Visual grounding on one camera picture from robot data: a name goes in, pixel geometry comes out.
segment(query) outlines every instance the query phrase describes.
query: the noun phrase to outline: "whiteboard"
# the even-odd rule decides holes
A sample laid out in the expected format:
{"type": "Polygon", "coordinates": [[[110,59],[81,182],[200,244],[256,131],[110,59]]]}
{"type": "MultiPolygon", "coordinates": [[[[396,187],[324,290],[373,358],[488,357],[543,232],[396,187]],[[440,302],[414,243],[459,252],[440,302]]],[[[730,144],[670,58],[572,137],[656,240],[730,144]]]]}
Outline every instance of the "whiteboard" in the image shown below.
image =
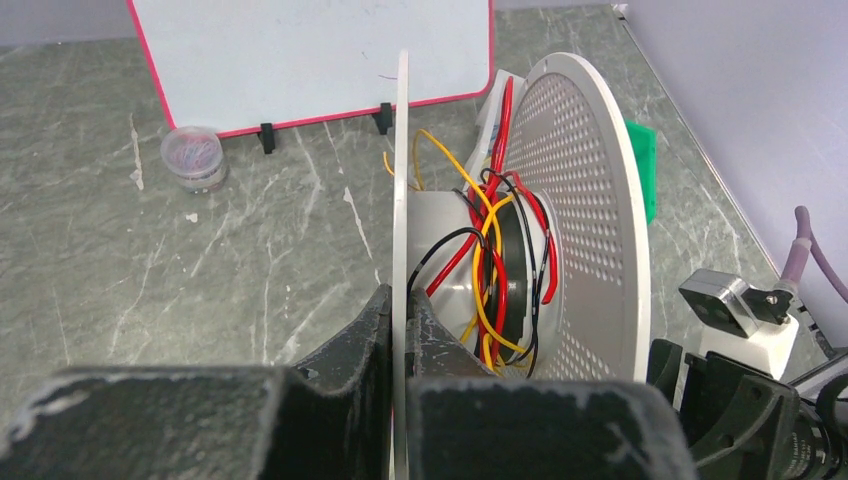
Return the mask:
{"type": "Polygon", "coordinates": [[[127,0],[165,117],[219,136],[483,93],[492,0],[127,0]]]}

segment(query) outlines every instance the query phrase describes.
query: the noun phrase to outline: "white circular plate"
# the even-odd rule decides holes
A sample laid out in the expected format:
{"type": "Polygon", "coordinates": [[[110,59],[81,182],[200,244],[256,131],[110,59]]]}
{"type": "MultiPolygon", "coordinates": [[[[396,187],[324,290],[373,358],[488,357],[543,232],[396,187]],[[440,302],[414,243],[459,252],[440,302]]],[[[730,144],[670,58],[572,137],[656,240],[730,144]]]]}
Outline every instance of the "white circular plate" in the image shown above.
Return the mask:
{"type": "Polygon", "coordinates": [[[536,64],[518,98],[504,170],[518,172],[548,207],[559,254],[554,302],[563,312],[558,324],[540,322],[533,377],[644,381],[648,230],[618,105],[598,71],[567,53],[536,64]]]}

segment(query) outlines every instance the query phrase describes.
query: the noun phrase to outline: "black wire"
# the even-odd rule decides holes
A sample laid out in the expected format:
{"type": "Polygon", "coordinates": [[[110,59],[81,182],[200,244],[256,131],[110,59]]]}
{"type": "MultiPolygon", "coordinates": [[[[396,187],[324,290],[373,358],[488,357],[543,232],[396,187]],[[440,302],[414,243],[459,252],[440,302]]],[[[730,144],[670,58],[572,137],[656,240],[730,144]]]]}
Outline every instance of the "black wire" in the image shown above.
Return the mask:
{"type": "Polygon", "coordinates": [[[548,230],[545,233],[545,251],[542,252],[542,269],[539,271],[539,284],[536,288],[536,296],[533,298],[533,303],[536,306],[536,317],[530,318],[530,323],[533,326],[533,334],[530,337],[530,342],[533,344],[533,358],[530,360],[530,369],[527,370],[527,378],[530,378],[530,376],[533,375],[533,372],[536,370],[536,359],[539,358],[539,310],[541,308],[540,304],[542,303],[542,282],[545,278],[545,262],[548,260],[548,254],[550,253],[550,237],[551,231],[548,230]]]}
{"type": "MultiPolygon", "coordinates": [[[[530,236],[530,221],[527,219],[527,212],[524,210],[524,204],[519,199],[519,193],[516,190],[515,185],[513,185],[512,182],[510,182],[509,179],[507,179],[500,172],[497,172],[491,168],[484,168],[480,171],[480,179],[483,181],[483,183],[486,183],[486,178],[483,177],[483,174],[485,173],[498,177],[498,179],[503,182],[504,185],[506,185],[507,190],[509,190],[509,192],[512,193],[512,195],[515,197],[515,203],[518,204],[518,210],[521,214],[521,222],[524,224],[524,234],[527,238],[527,241],[532,242],[532,237],[530,236]]],[[[539,323],[539,304],[535,301],[535,299],[539,297],[538,290],[541,287],[541,283],[538,282],[538,272],[536,271],[536,255],[533,252],[532,243],[530,243],[528,251],[530,252],[530,272],[532,274],[532,281],[530,284],[530,323],[533,326],[533,333],[530,338],[530,347],[535,348],[535,350],[538,351],[539,342],[536,325],[538,325],[539,323]]],[[[527,358],[527,355],[530,354],[530,351],[531,348],[528,348],[517,359],[512,360],[510,362],[504,362],[504,365],[512,365],[516,362],[520,362],[521,360],[527,358]]]]}
{"type": "Polygon", "coordinates": [[[550,230],[550,227],[551,227],[551,221],[550,221],[550,219],[548,218],[548,211],[547,211],[547,210],[545,210],[545,209],[542,207],[542,201],[541,201],[541,200],[539,200],[539,197],[538,197],[538,196],[536,196],[536,194],[535,194],[535,193],[533,193],[533,192],[531,192],[530,190],[527,190],[527,193],[529,193],[530,195],[533,195],[533,199],[534,199],[534,200],[536,200],[536,203],[538,203],[538,204],[539,204],[539,210],[541,210],[541,211],[542,211],[542,216],[543,216],[543,217],[545,217],[545,224],[548,226],[548,230],[550,230]]]}
{"type": "Polygon", "coordinates": [[[470,198],[468,198],[464,193],[462,193],[462,190],[458,188],[452,188],[451,191],[459,195],[459,198],[461,198],[462,201],[465,202],[466,205],[468,205],[468,208],[470,208],[472,212],[477,214],[477,218],[480,219],[481,222],[486,220],[483,214],[480,213],[480,209],[477,208],[477,205],[474,205],[474,202],[472,202],[470,198]]]}
{"type": "Polygon", "coordinates": [[[418,278],[418,274],[421,273],[421,269],[424,268],[424,265],[428,261],[430,261],[430,258],[433,255],[435,255],[436,252],[440,248],[442,248],[446,243],[448,243],[449,241],[453,240],[454,238],[462,235],[463,233],[471,233],[471,234],[476,235],[477,239],[480,241],[480,244],[482,245],[483,249],[485,249],[485,250],[489,249],[489,244],[488,244],[488,242],[486,242],[486,238],[483,236],[483,233],[480,232],[480,230],[477,230],[476,228],[473,228],[473,227],[462,227],[462,228],[454,230],[453,232],[445,235],[444,238],[442,238],[441,240],[436,242],[435,245],[430,247],[430,250],[428,250],[427,253],[424,254],[424,258],[422,258],[421,261],[418,262],[418,265],[415,266],[415,270],[412,271],[412,274],[409,276],[409,280],[406,282],[406,294],[407,295],[412,294],[412,285],[415,283],[415,279],[418,278]]]}
{"type": "MultiPolygon", "coordinates": [[[[474,205],[474,202],[472,202],[471,199],[468,198],[468,196],[466,194],[462,193],[462,190],[460,190],[458,188],[452,188],[451,191],[456,193],[457,195],[459,195],[459,198],[462,199],[462,201],[465,202],[466,205],[468,205],[468,208],[470,208],[471,211],[474,212],[474,214],[477,215],[478,220],[480,220],[481,222],[485,220],[485,217],[483,217],[483,213],[480,212],[480,209],[477,208],[476,205],[474,205]]],[[[485,266],[485,268],[483,269],[483,284],[488,285],[489,279],[492,278],[492,276],[491,276],[492,271],[495,268],[495,259],[494,259],[494,256],[492,255],[491,249],[483,250],[483,255],[484,255],[483,262],[484,262],[484,266],[485,266]]],[[[474,344],[474,356],[475,357],[480,356],[480,348],[481,348],[480,335],[477,335],[477,341],[474,344]]]]}

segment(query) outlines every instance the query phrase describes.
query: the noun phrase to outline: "red wire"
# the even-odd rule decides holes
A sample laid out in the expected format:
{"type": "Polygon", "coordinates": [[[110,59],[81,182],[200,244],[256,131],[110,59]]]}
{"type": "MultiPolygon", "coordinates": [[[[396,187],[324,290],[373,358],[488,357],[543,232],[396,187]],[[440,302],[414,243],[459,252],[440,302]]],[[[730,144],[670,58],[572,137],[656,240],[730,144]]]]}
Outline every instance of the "red wire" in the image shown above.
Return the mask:
{"type": "MultiPolygon", "coordinates": [[[[548,225],[547,220],[545,220],[545,214],[542,211],[542,206],[539,205],[539,202],[536,201],[536,197],[530,193],[530,190],[521,183],[521,177],[517,172],[509,171],[504,172],[505,177],[512,177],[515,179],[515,188],[524,195],[524,198],[527,199],[527,203],[530,204],[530,208],[533,210],[533,213],[536,215],[536,220],[542,225],[544,230],[548,230],[550,226],[548,225]]],[[[547,305],[551,303],[553,300],[554,293],[556,293],[557,285],[559,284],[559,269],[557,268],[557,253],[556,253],[556,244],[554,244],[553,237],[548,237],[548,250],[551,256],[551,281],[548,284],[548,290],[545,292],[545,296],[542,299],[542,305],[547,305]]]]}
{"type": "MultiPolygon", "coordinates": [[[[500,172],[503,168],[503,155],[506,153],[506,145],[509,141],[509,123],[510,118],[512,116],[512,77],[507,78],[506,86],[504,87],[504,95],[503,100],[501,101],[501,123],[500,129],[498,130],[498,135],[495,137],[495,144],[492,148],[492,168],[500,172]]],[[[489,200],[492,199],[495,190],[498,188],[498,178],[495,175],[489,175],[489,182],[486,186],[486,191],[483,192],[486,194],[486,198],[489,200]]],[[[474,190],[470,190],[468,192],[469,198],[473,201],[472,192],[474,190]]],[[[482,208],[482,214],[486,215],[485,208],[482,208]]],[[[475,228],[480,228],[483,226],[483,222],[478,220],[474,222],[475,228]]],[[[436,278],[430,282],[430,286],[427,287],[427,296],[432,296],[433,293],[436,292],[436,289],[445,281],[445,279],[450,275],[454,268],[459,265],[459,262],[465,257],[469,250],[471,250],[471,246],[474,245],[474,236],[469,236],[465,243],[462,245],[462,248],[456,252],[456,255],[448,261],[448,263],[442,268],[436,278]]]]}
{"type": "MultiPolygon", "coordinates": [[[[474,221],[477,218],[476,212],[474,212],[474,210],[470,207],[468,209],[468,212],[469,212],[469,215],[471,215],[472,221],[474,221]]],[[[479,219],[474,221],[474,223],[475,223],[475,225],[480,223],[479,219]]],[[[471,244],[474,243],[473,240],[475,238],[477,238],[477,237],[470,237],[469,238],[469,240],[472,240],[471,244]]],[[[498,334],[501,334],[503,332],[504,324],[506,323],[506,302],[507,302],[507,291],[508,291],[509,287],[507,286],[506,267],[503,263],[503,259],[494,250],[492,250],[492,259],[495,262],[495,269],[498,272],[498,280],[499,280],[499,283],[500,283],[500,288],[498,288],[498,309],[497,309],[498,313],[497,313],[497,317],[495,319],[495,331],[498,332],[498,334]]],[[[480,263],[480,269],[482,269],[482,268],[483,268],[483,263],[481,262],[480,263]]],[[[479,274],[477,278],[478,278],[481,290],[484,289],[485,286],[483,285],[483,275],[479,274]]],[[[483,330],[484,330],[484,328],[482,328],[482,325],[477,328],[477,331],[478,331],[478,333],[481,337],[480,338],[481,341],[482,341],[482,336],[483,336],[483,330]]],[[[494,358],[497,358],[497,353],[498,353],[499,348],[500,348],[500,343],[498,343],[497,340],[494,340],[493,343],[492,343],[492,348],[491,348],[491,352],[492,352],[492,355],[494,355],[494,358]]]]}
{"type": "MultiPolygon", "coordinates": [[[[495,251],[492,252],[492,258],[495,260],[495,269],[498,271],[498,283],[500,284],[498,288],[498,316],[495,321],[495,331],[498,332],[498,335],[500,335],[501,332],[503,332],[503,326],[506,322],[506,297],[509,287],[507,287],[506,267],[503,264],[503,259],[501,259],[498,252],[495,251]]],[[[485,327],[478,328],[478,331],[481,330],[485,330],[485,327]]],[[[495,339],[492,340],[492,358],[496,359],[498,358],[498,348],[500,348],[500,343],[498,343],[495,339]]]]}

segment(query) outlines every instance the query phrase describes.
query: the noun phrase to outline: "camera lens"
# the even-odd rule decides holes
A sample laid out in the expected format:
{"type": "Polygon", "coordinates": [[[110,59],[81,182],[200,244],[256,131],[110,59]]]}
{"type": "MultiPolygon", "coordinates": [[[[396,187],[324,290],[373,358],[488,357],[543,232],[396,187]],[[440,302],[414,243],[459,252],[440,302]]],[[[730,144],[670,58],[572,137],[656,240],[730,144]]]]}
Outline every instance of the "camera lens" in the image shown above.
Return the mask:
{"type": "Polygon", "coordinates": [[[784,480],[848,478],[848,445],[824,426],[813,407],[801,403],[786,451],[784,480]]]}

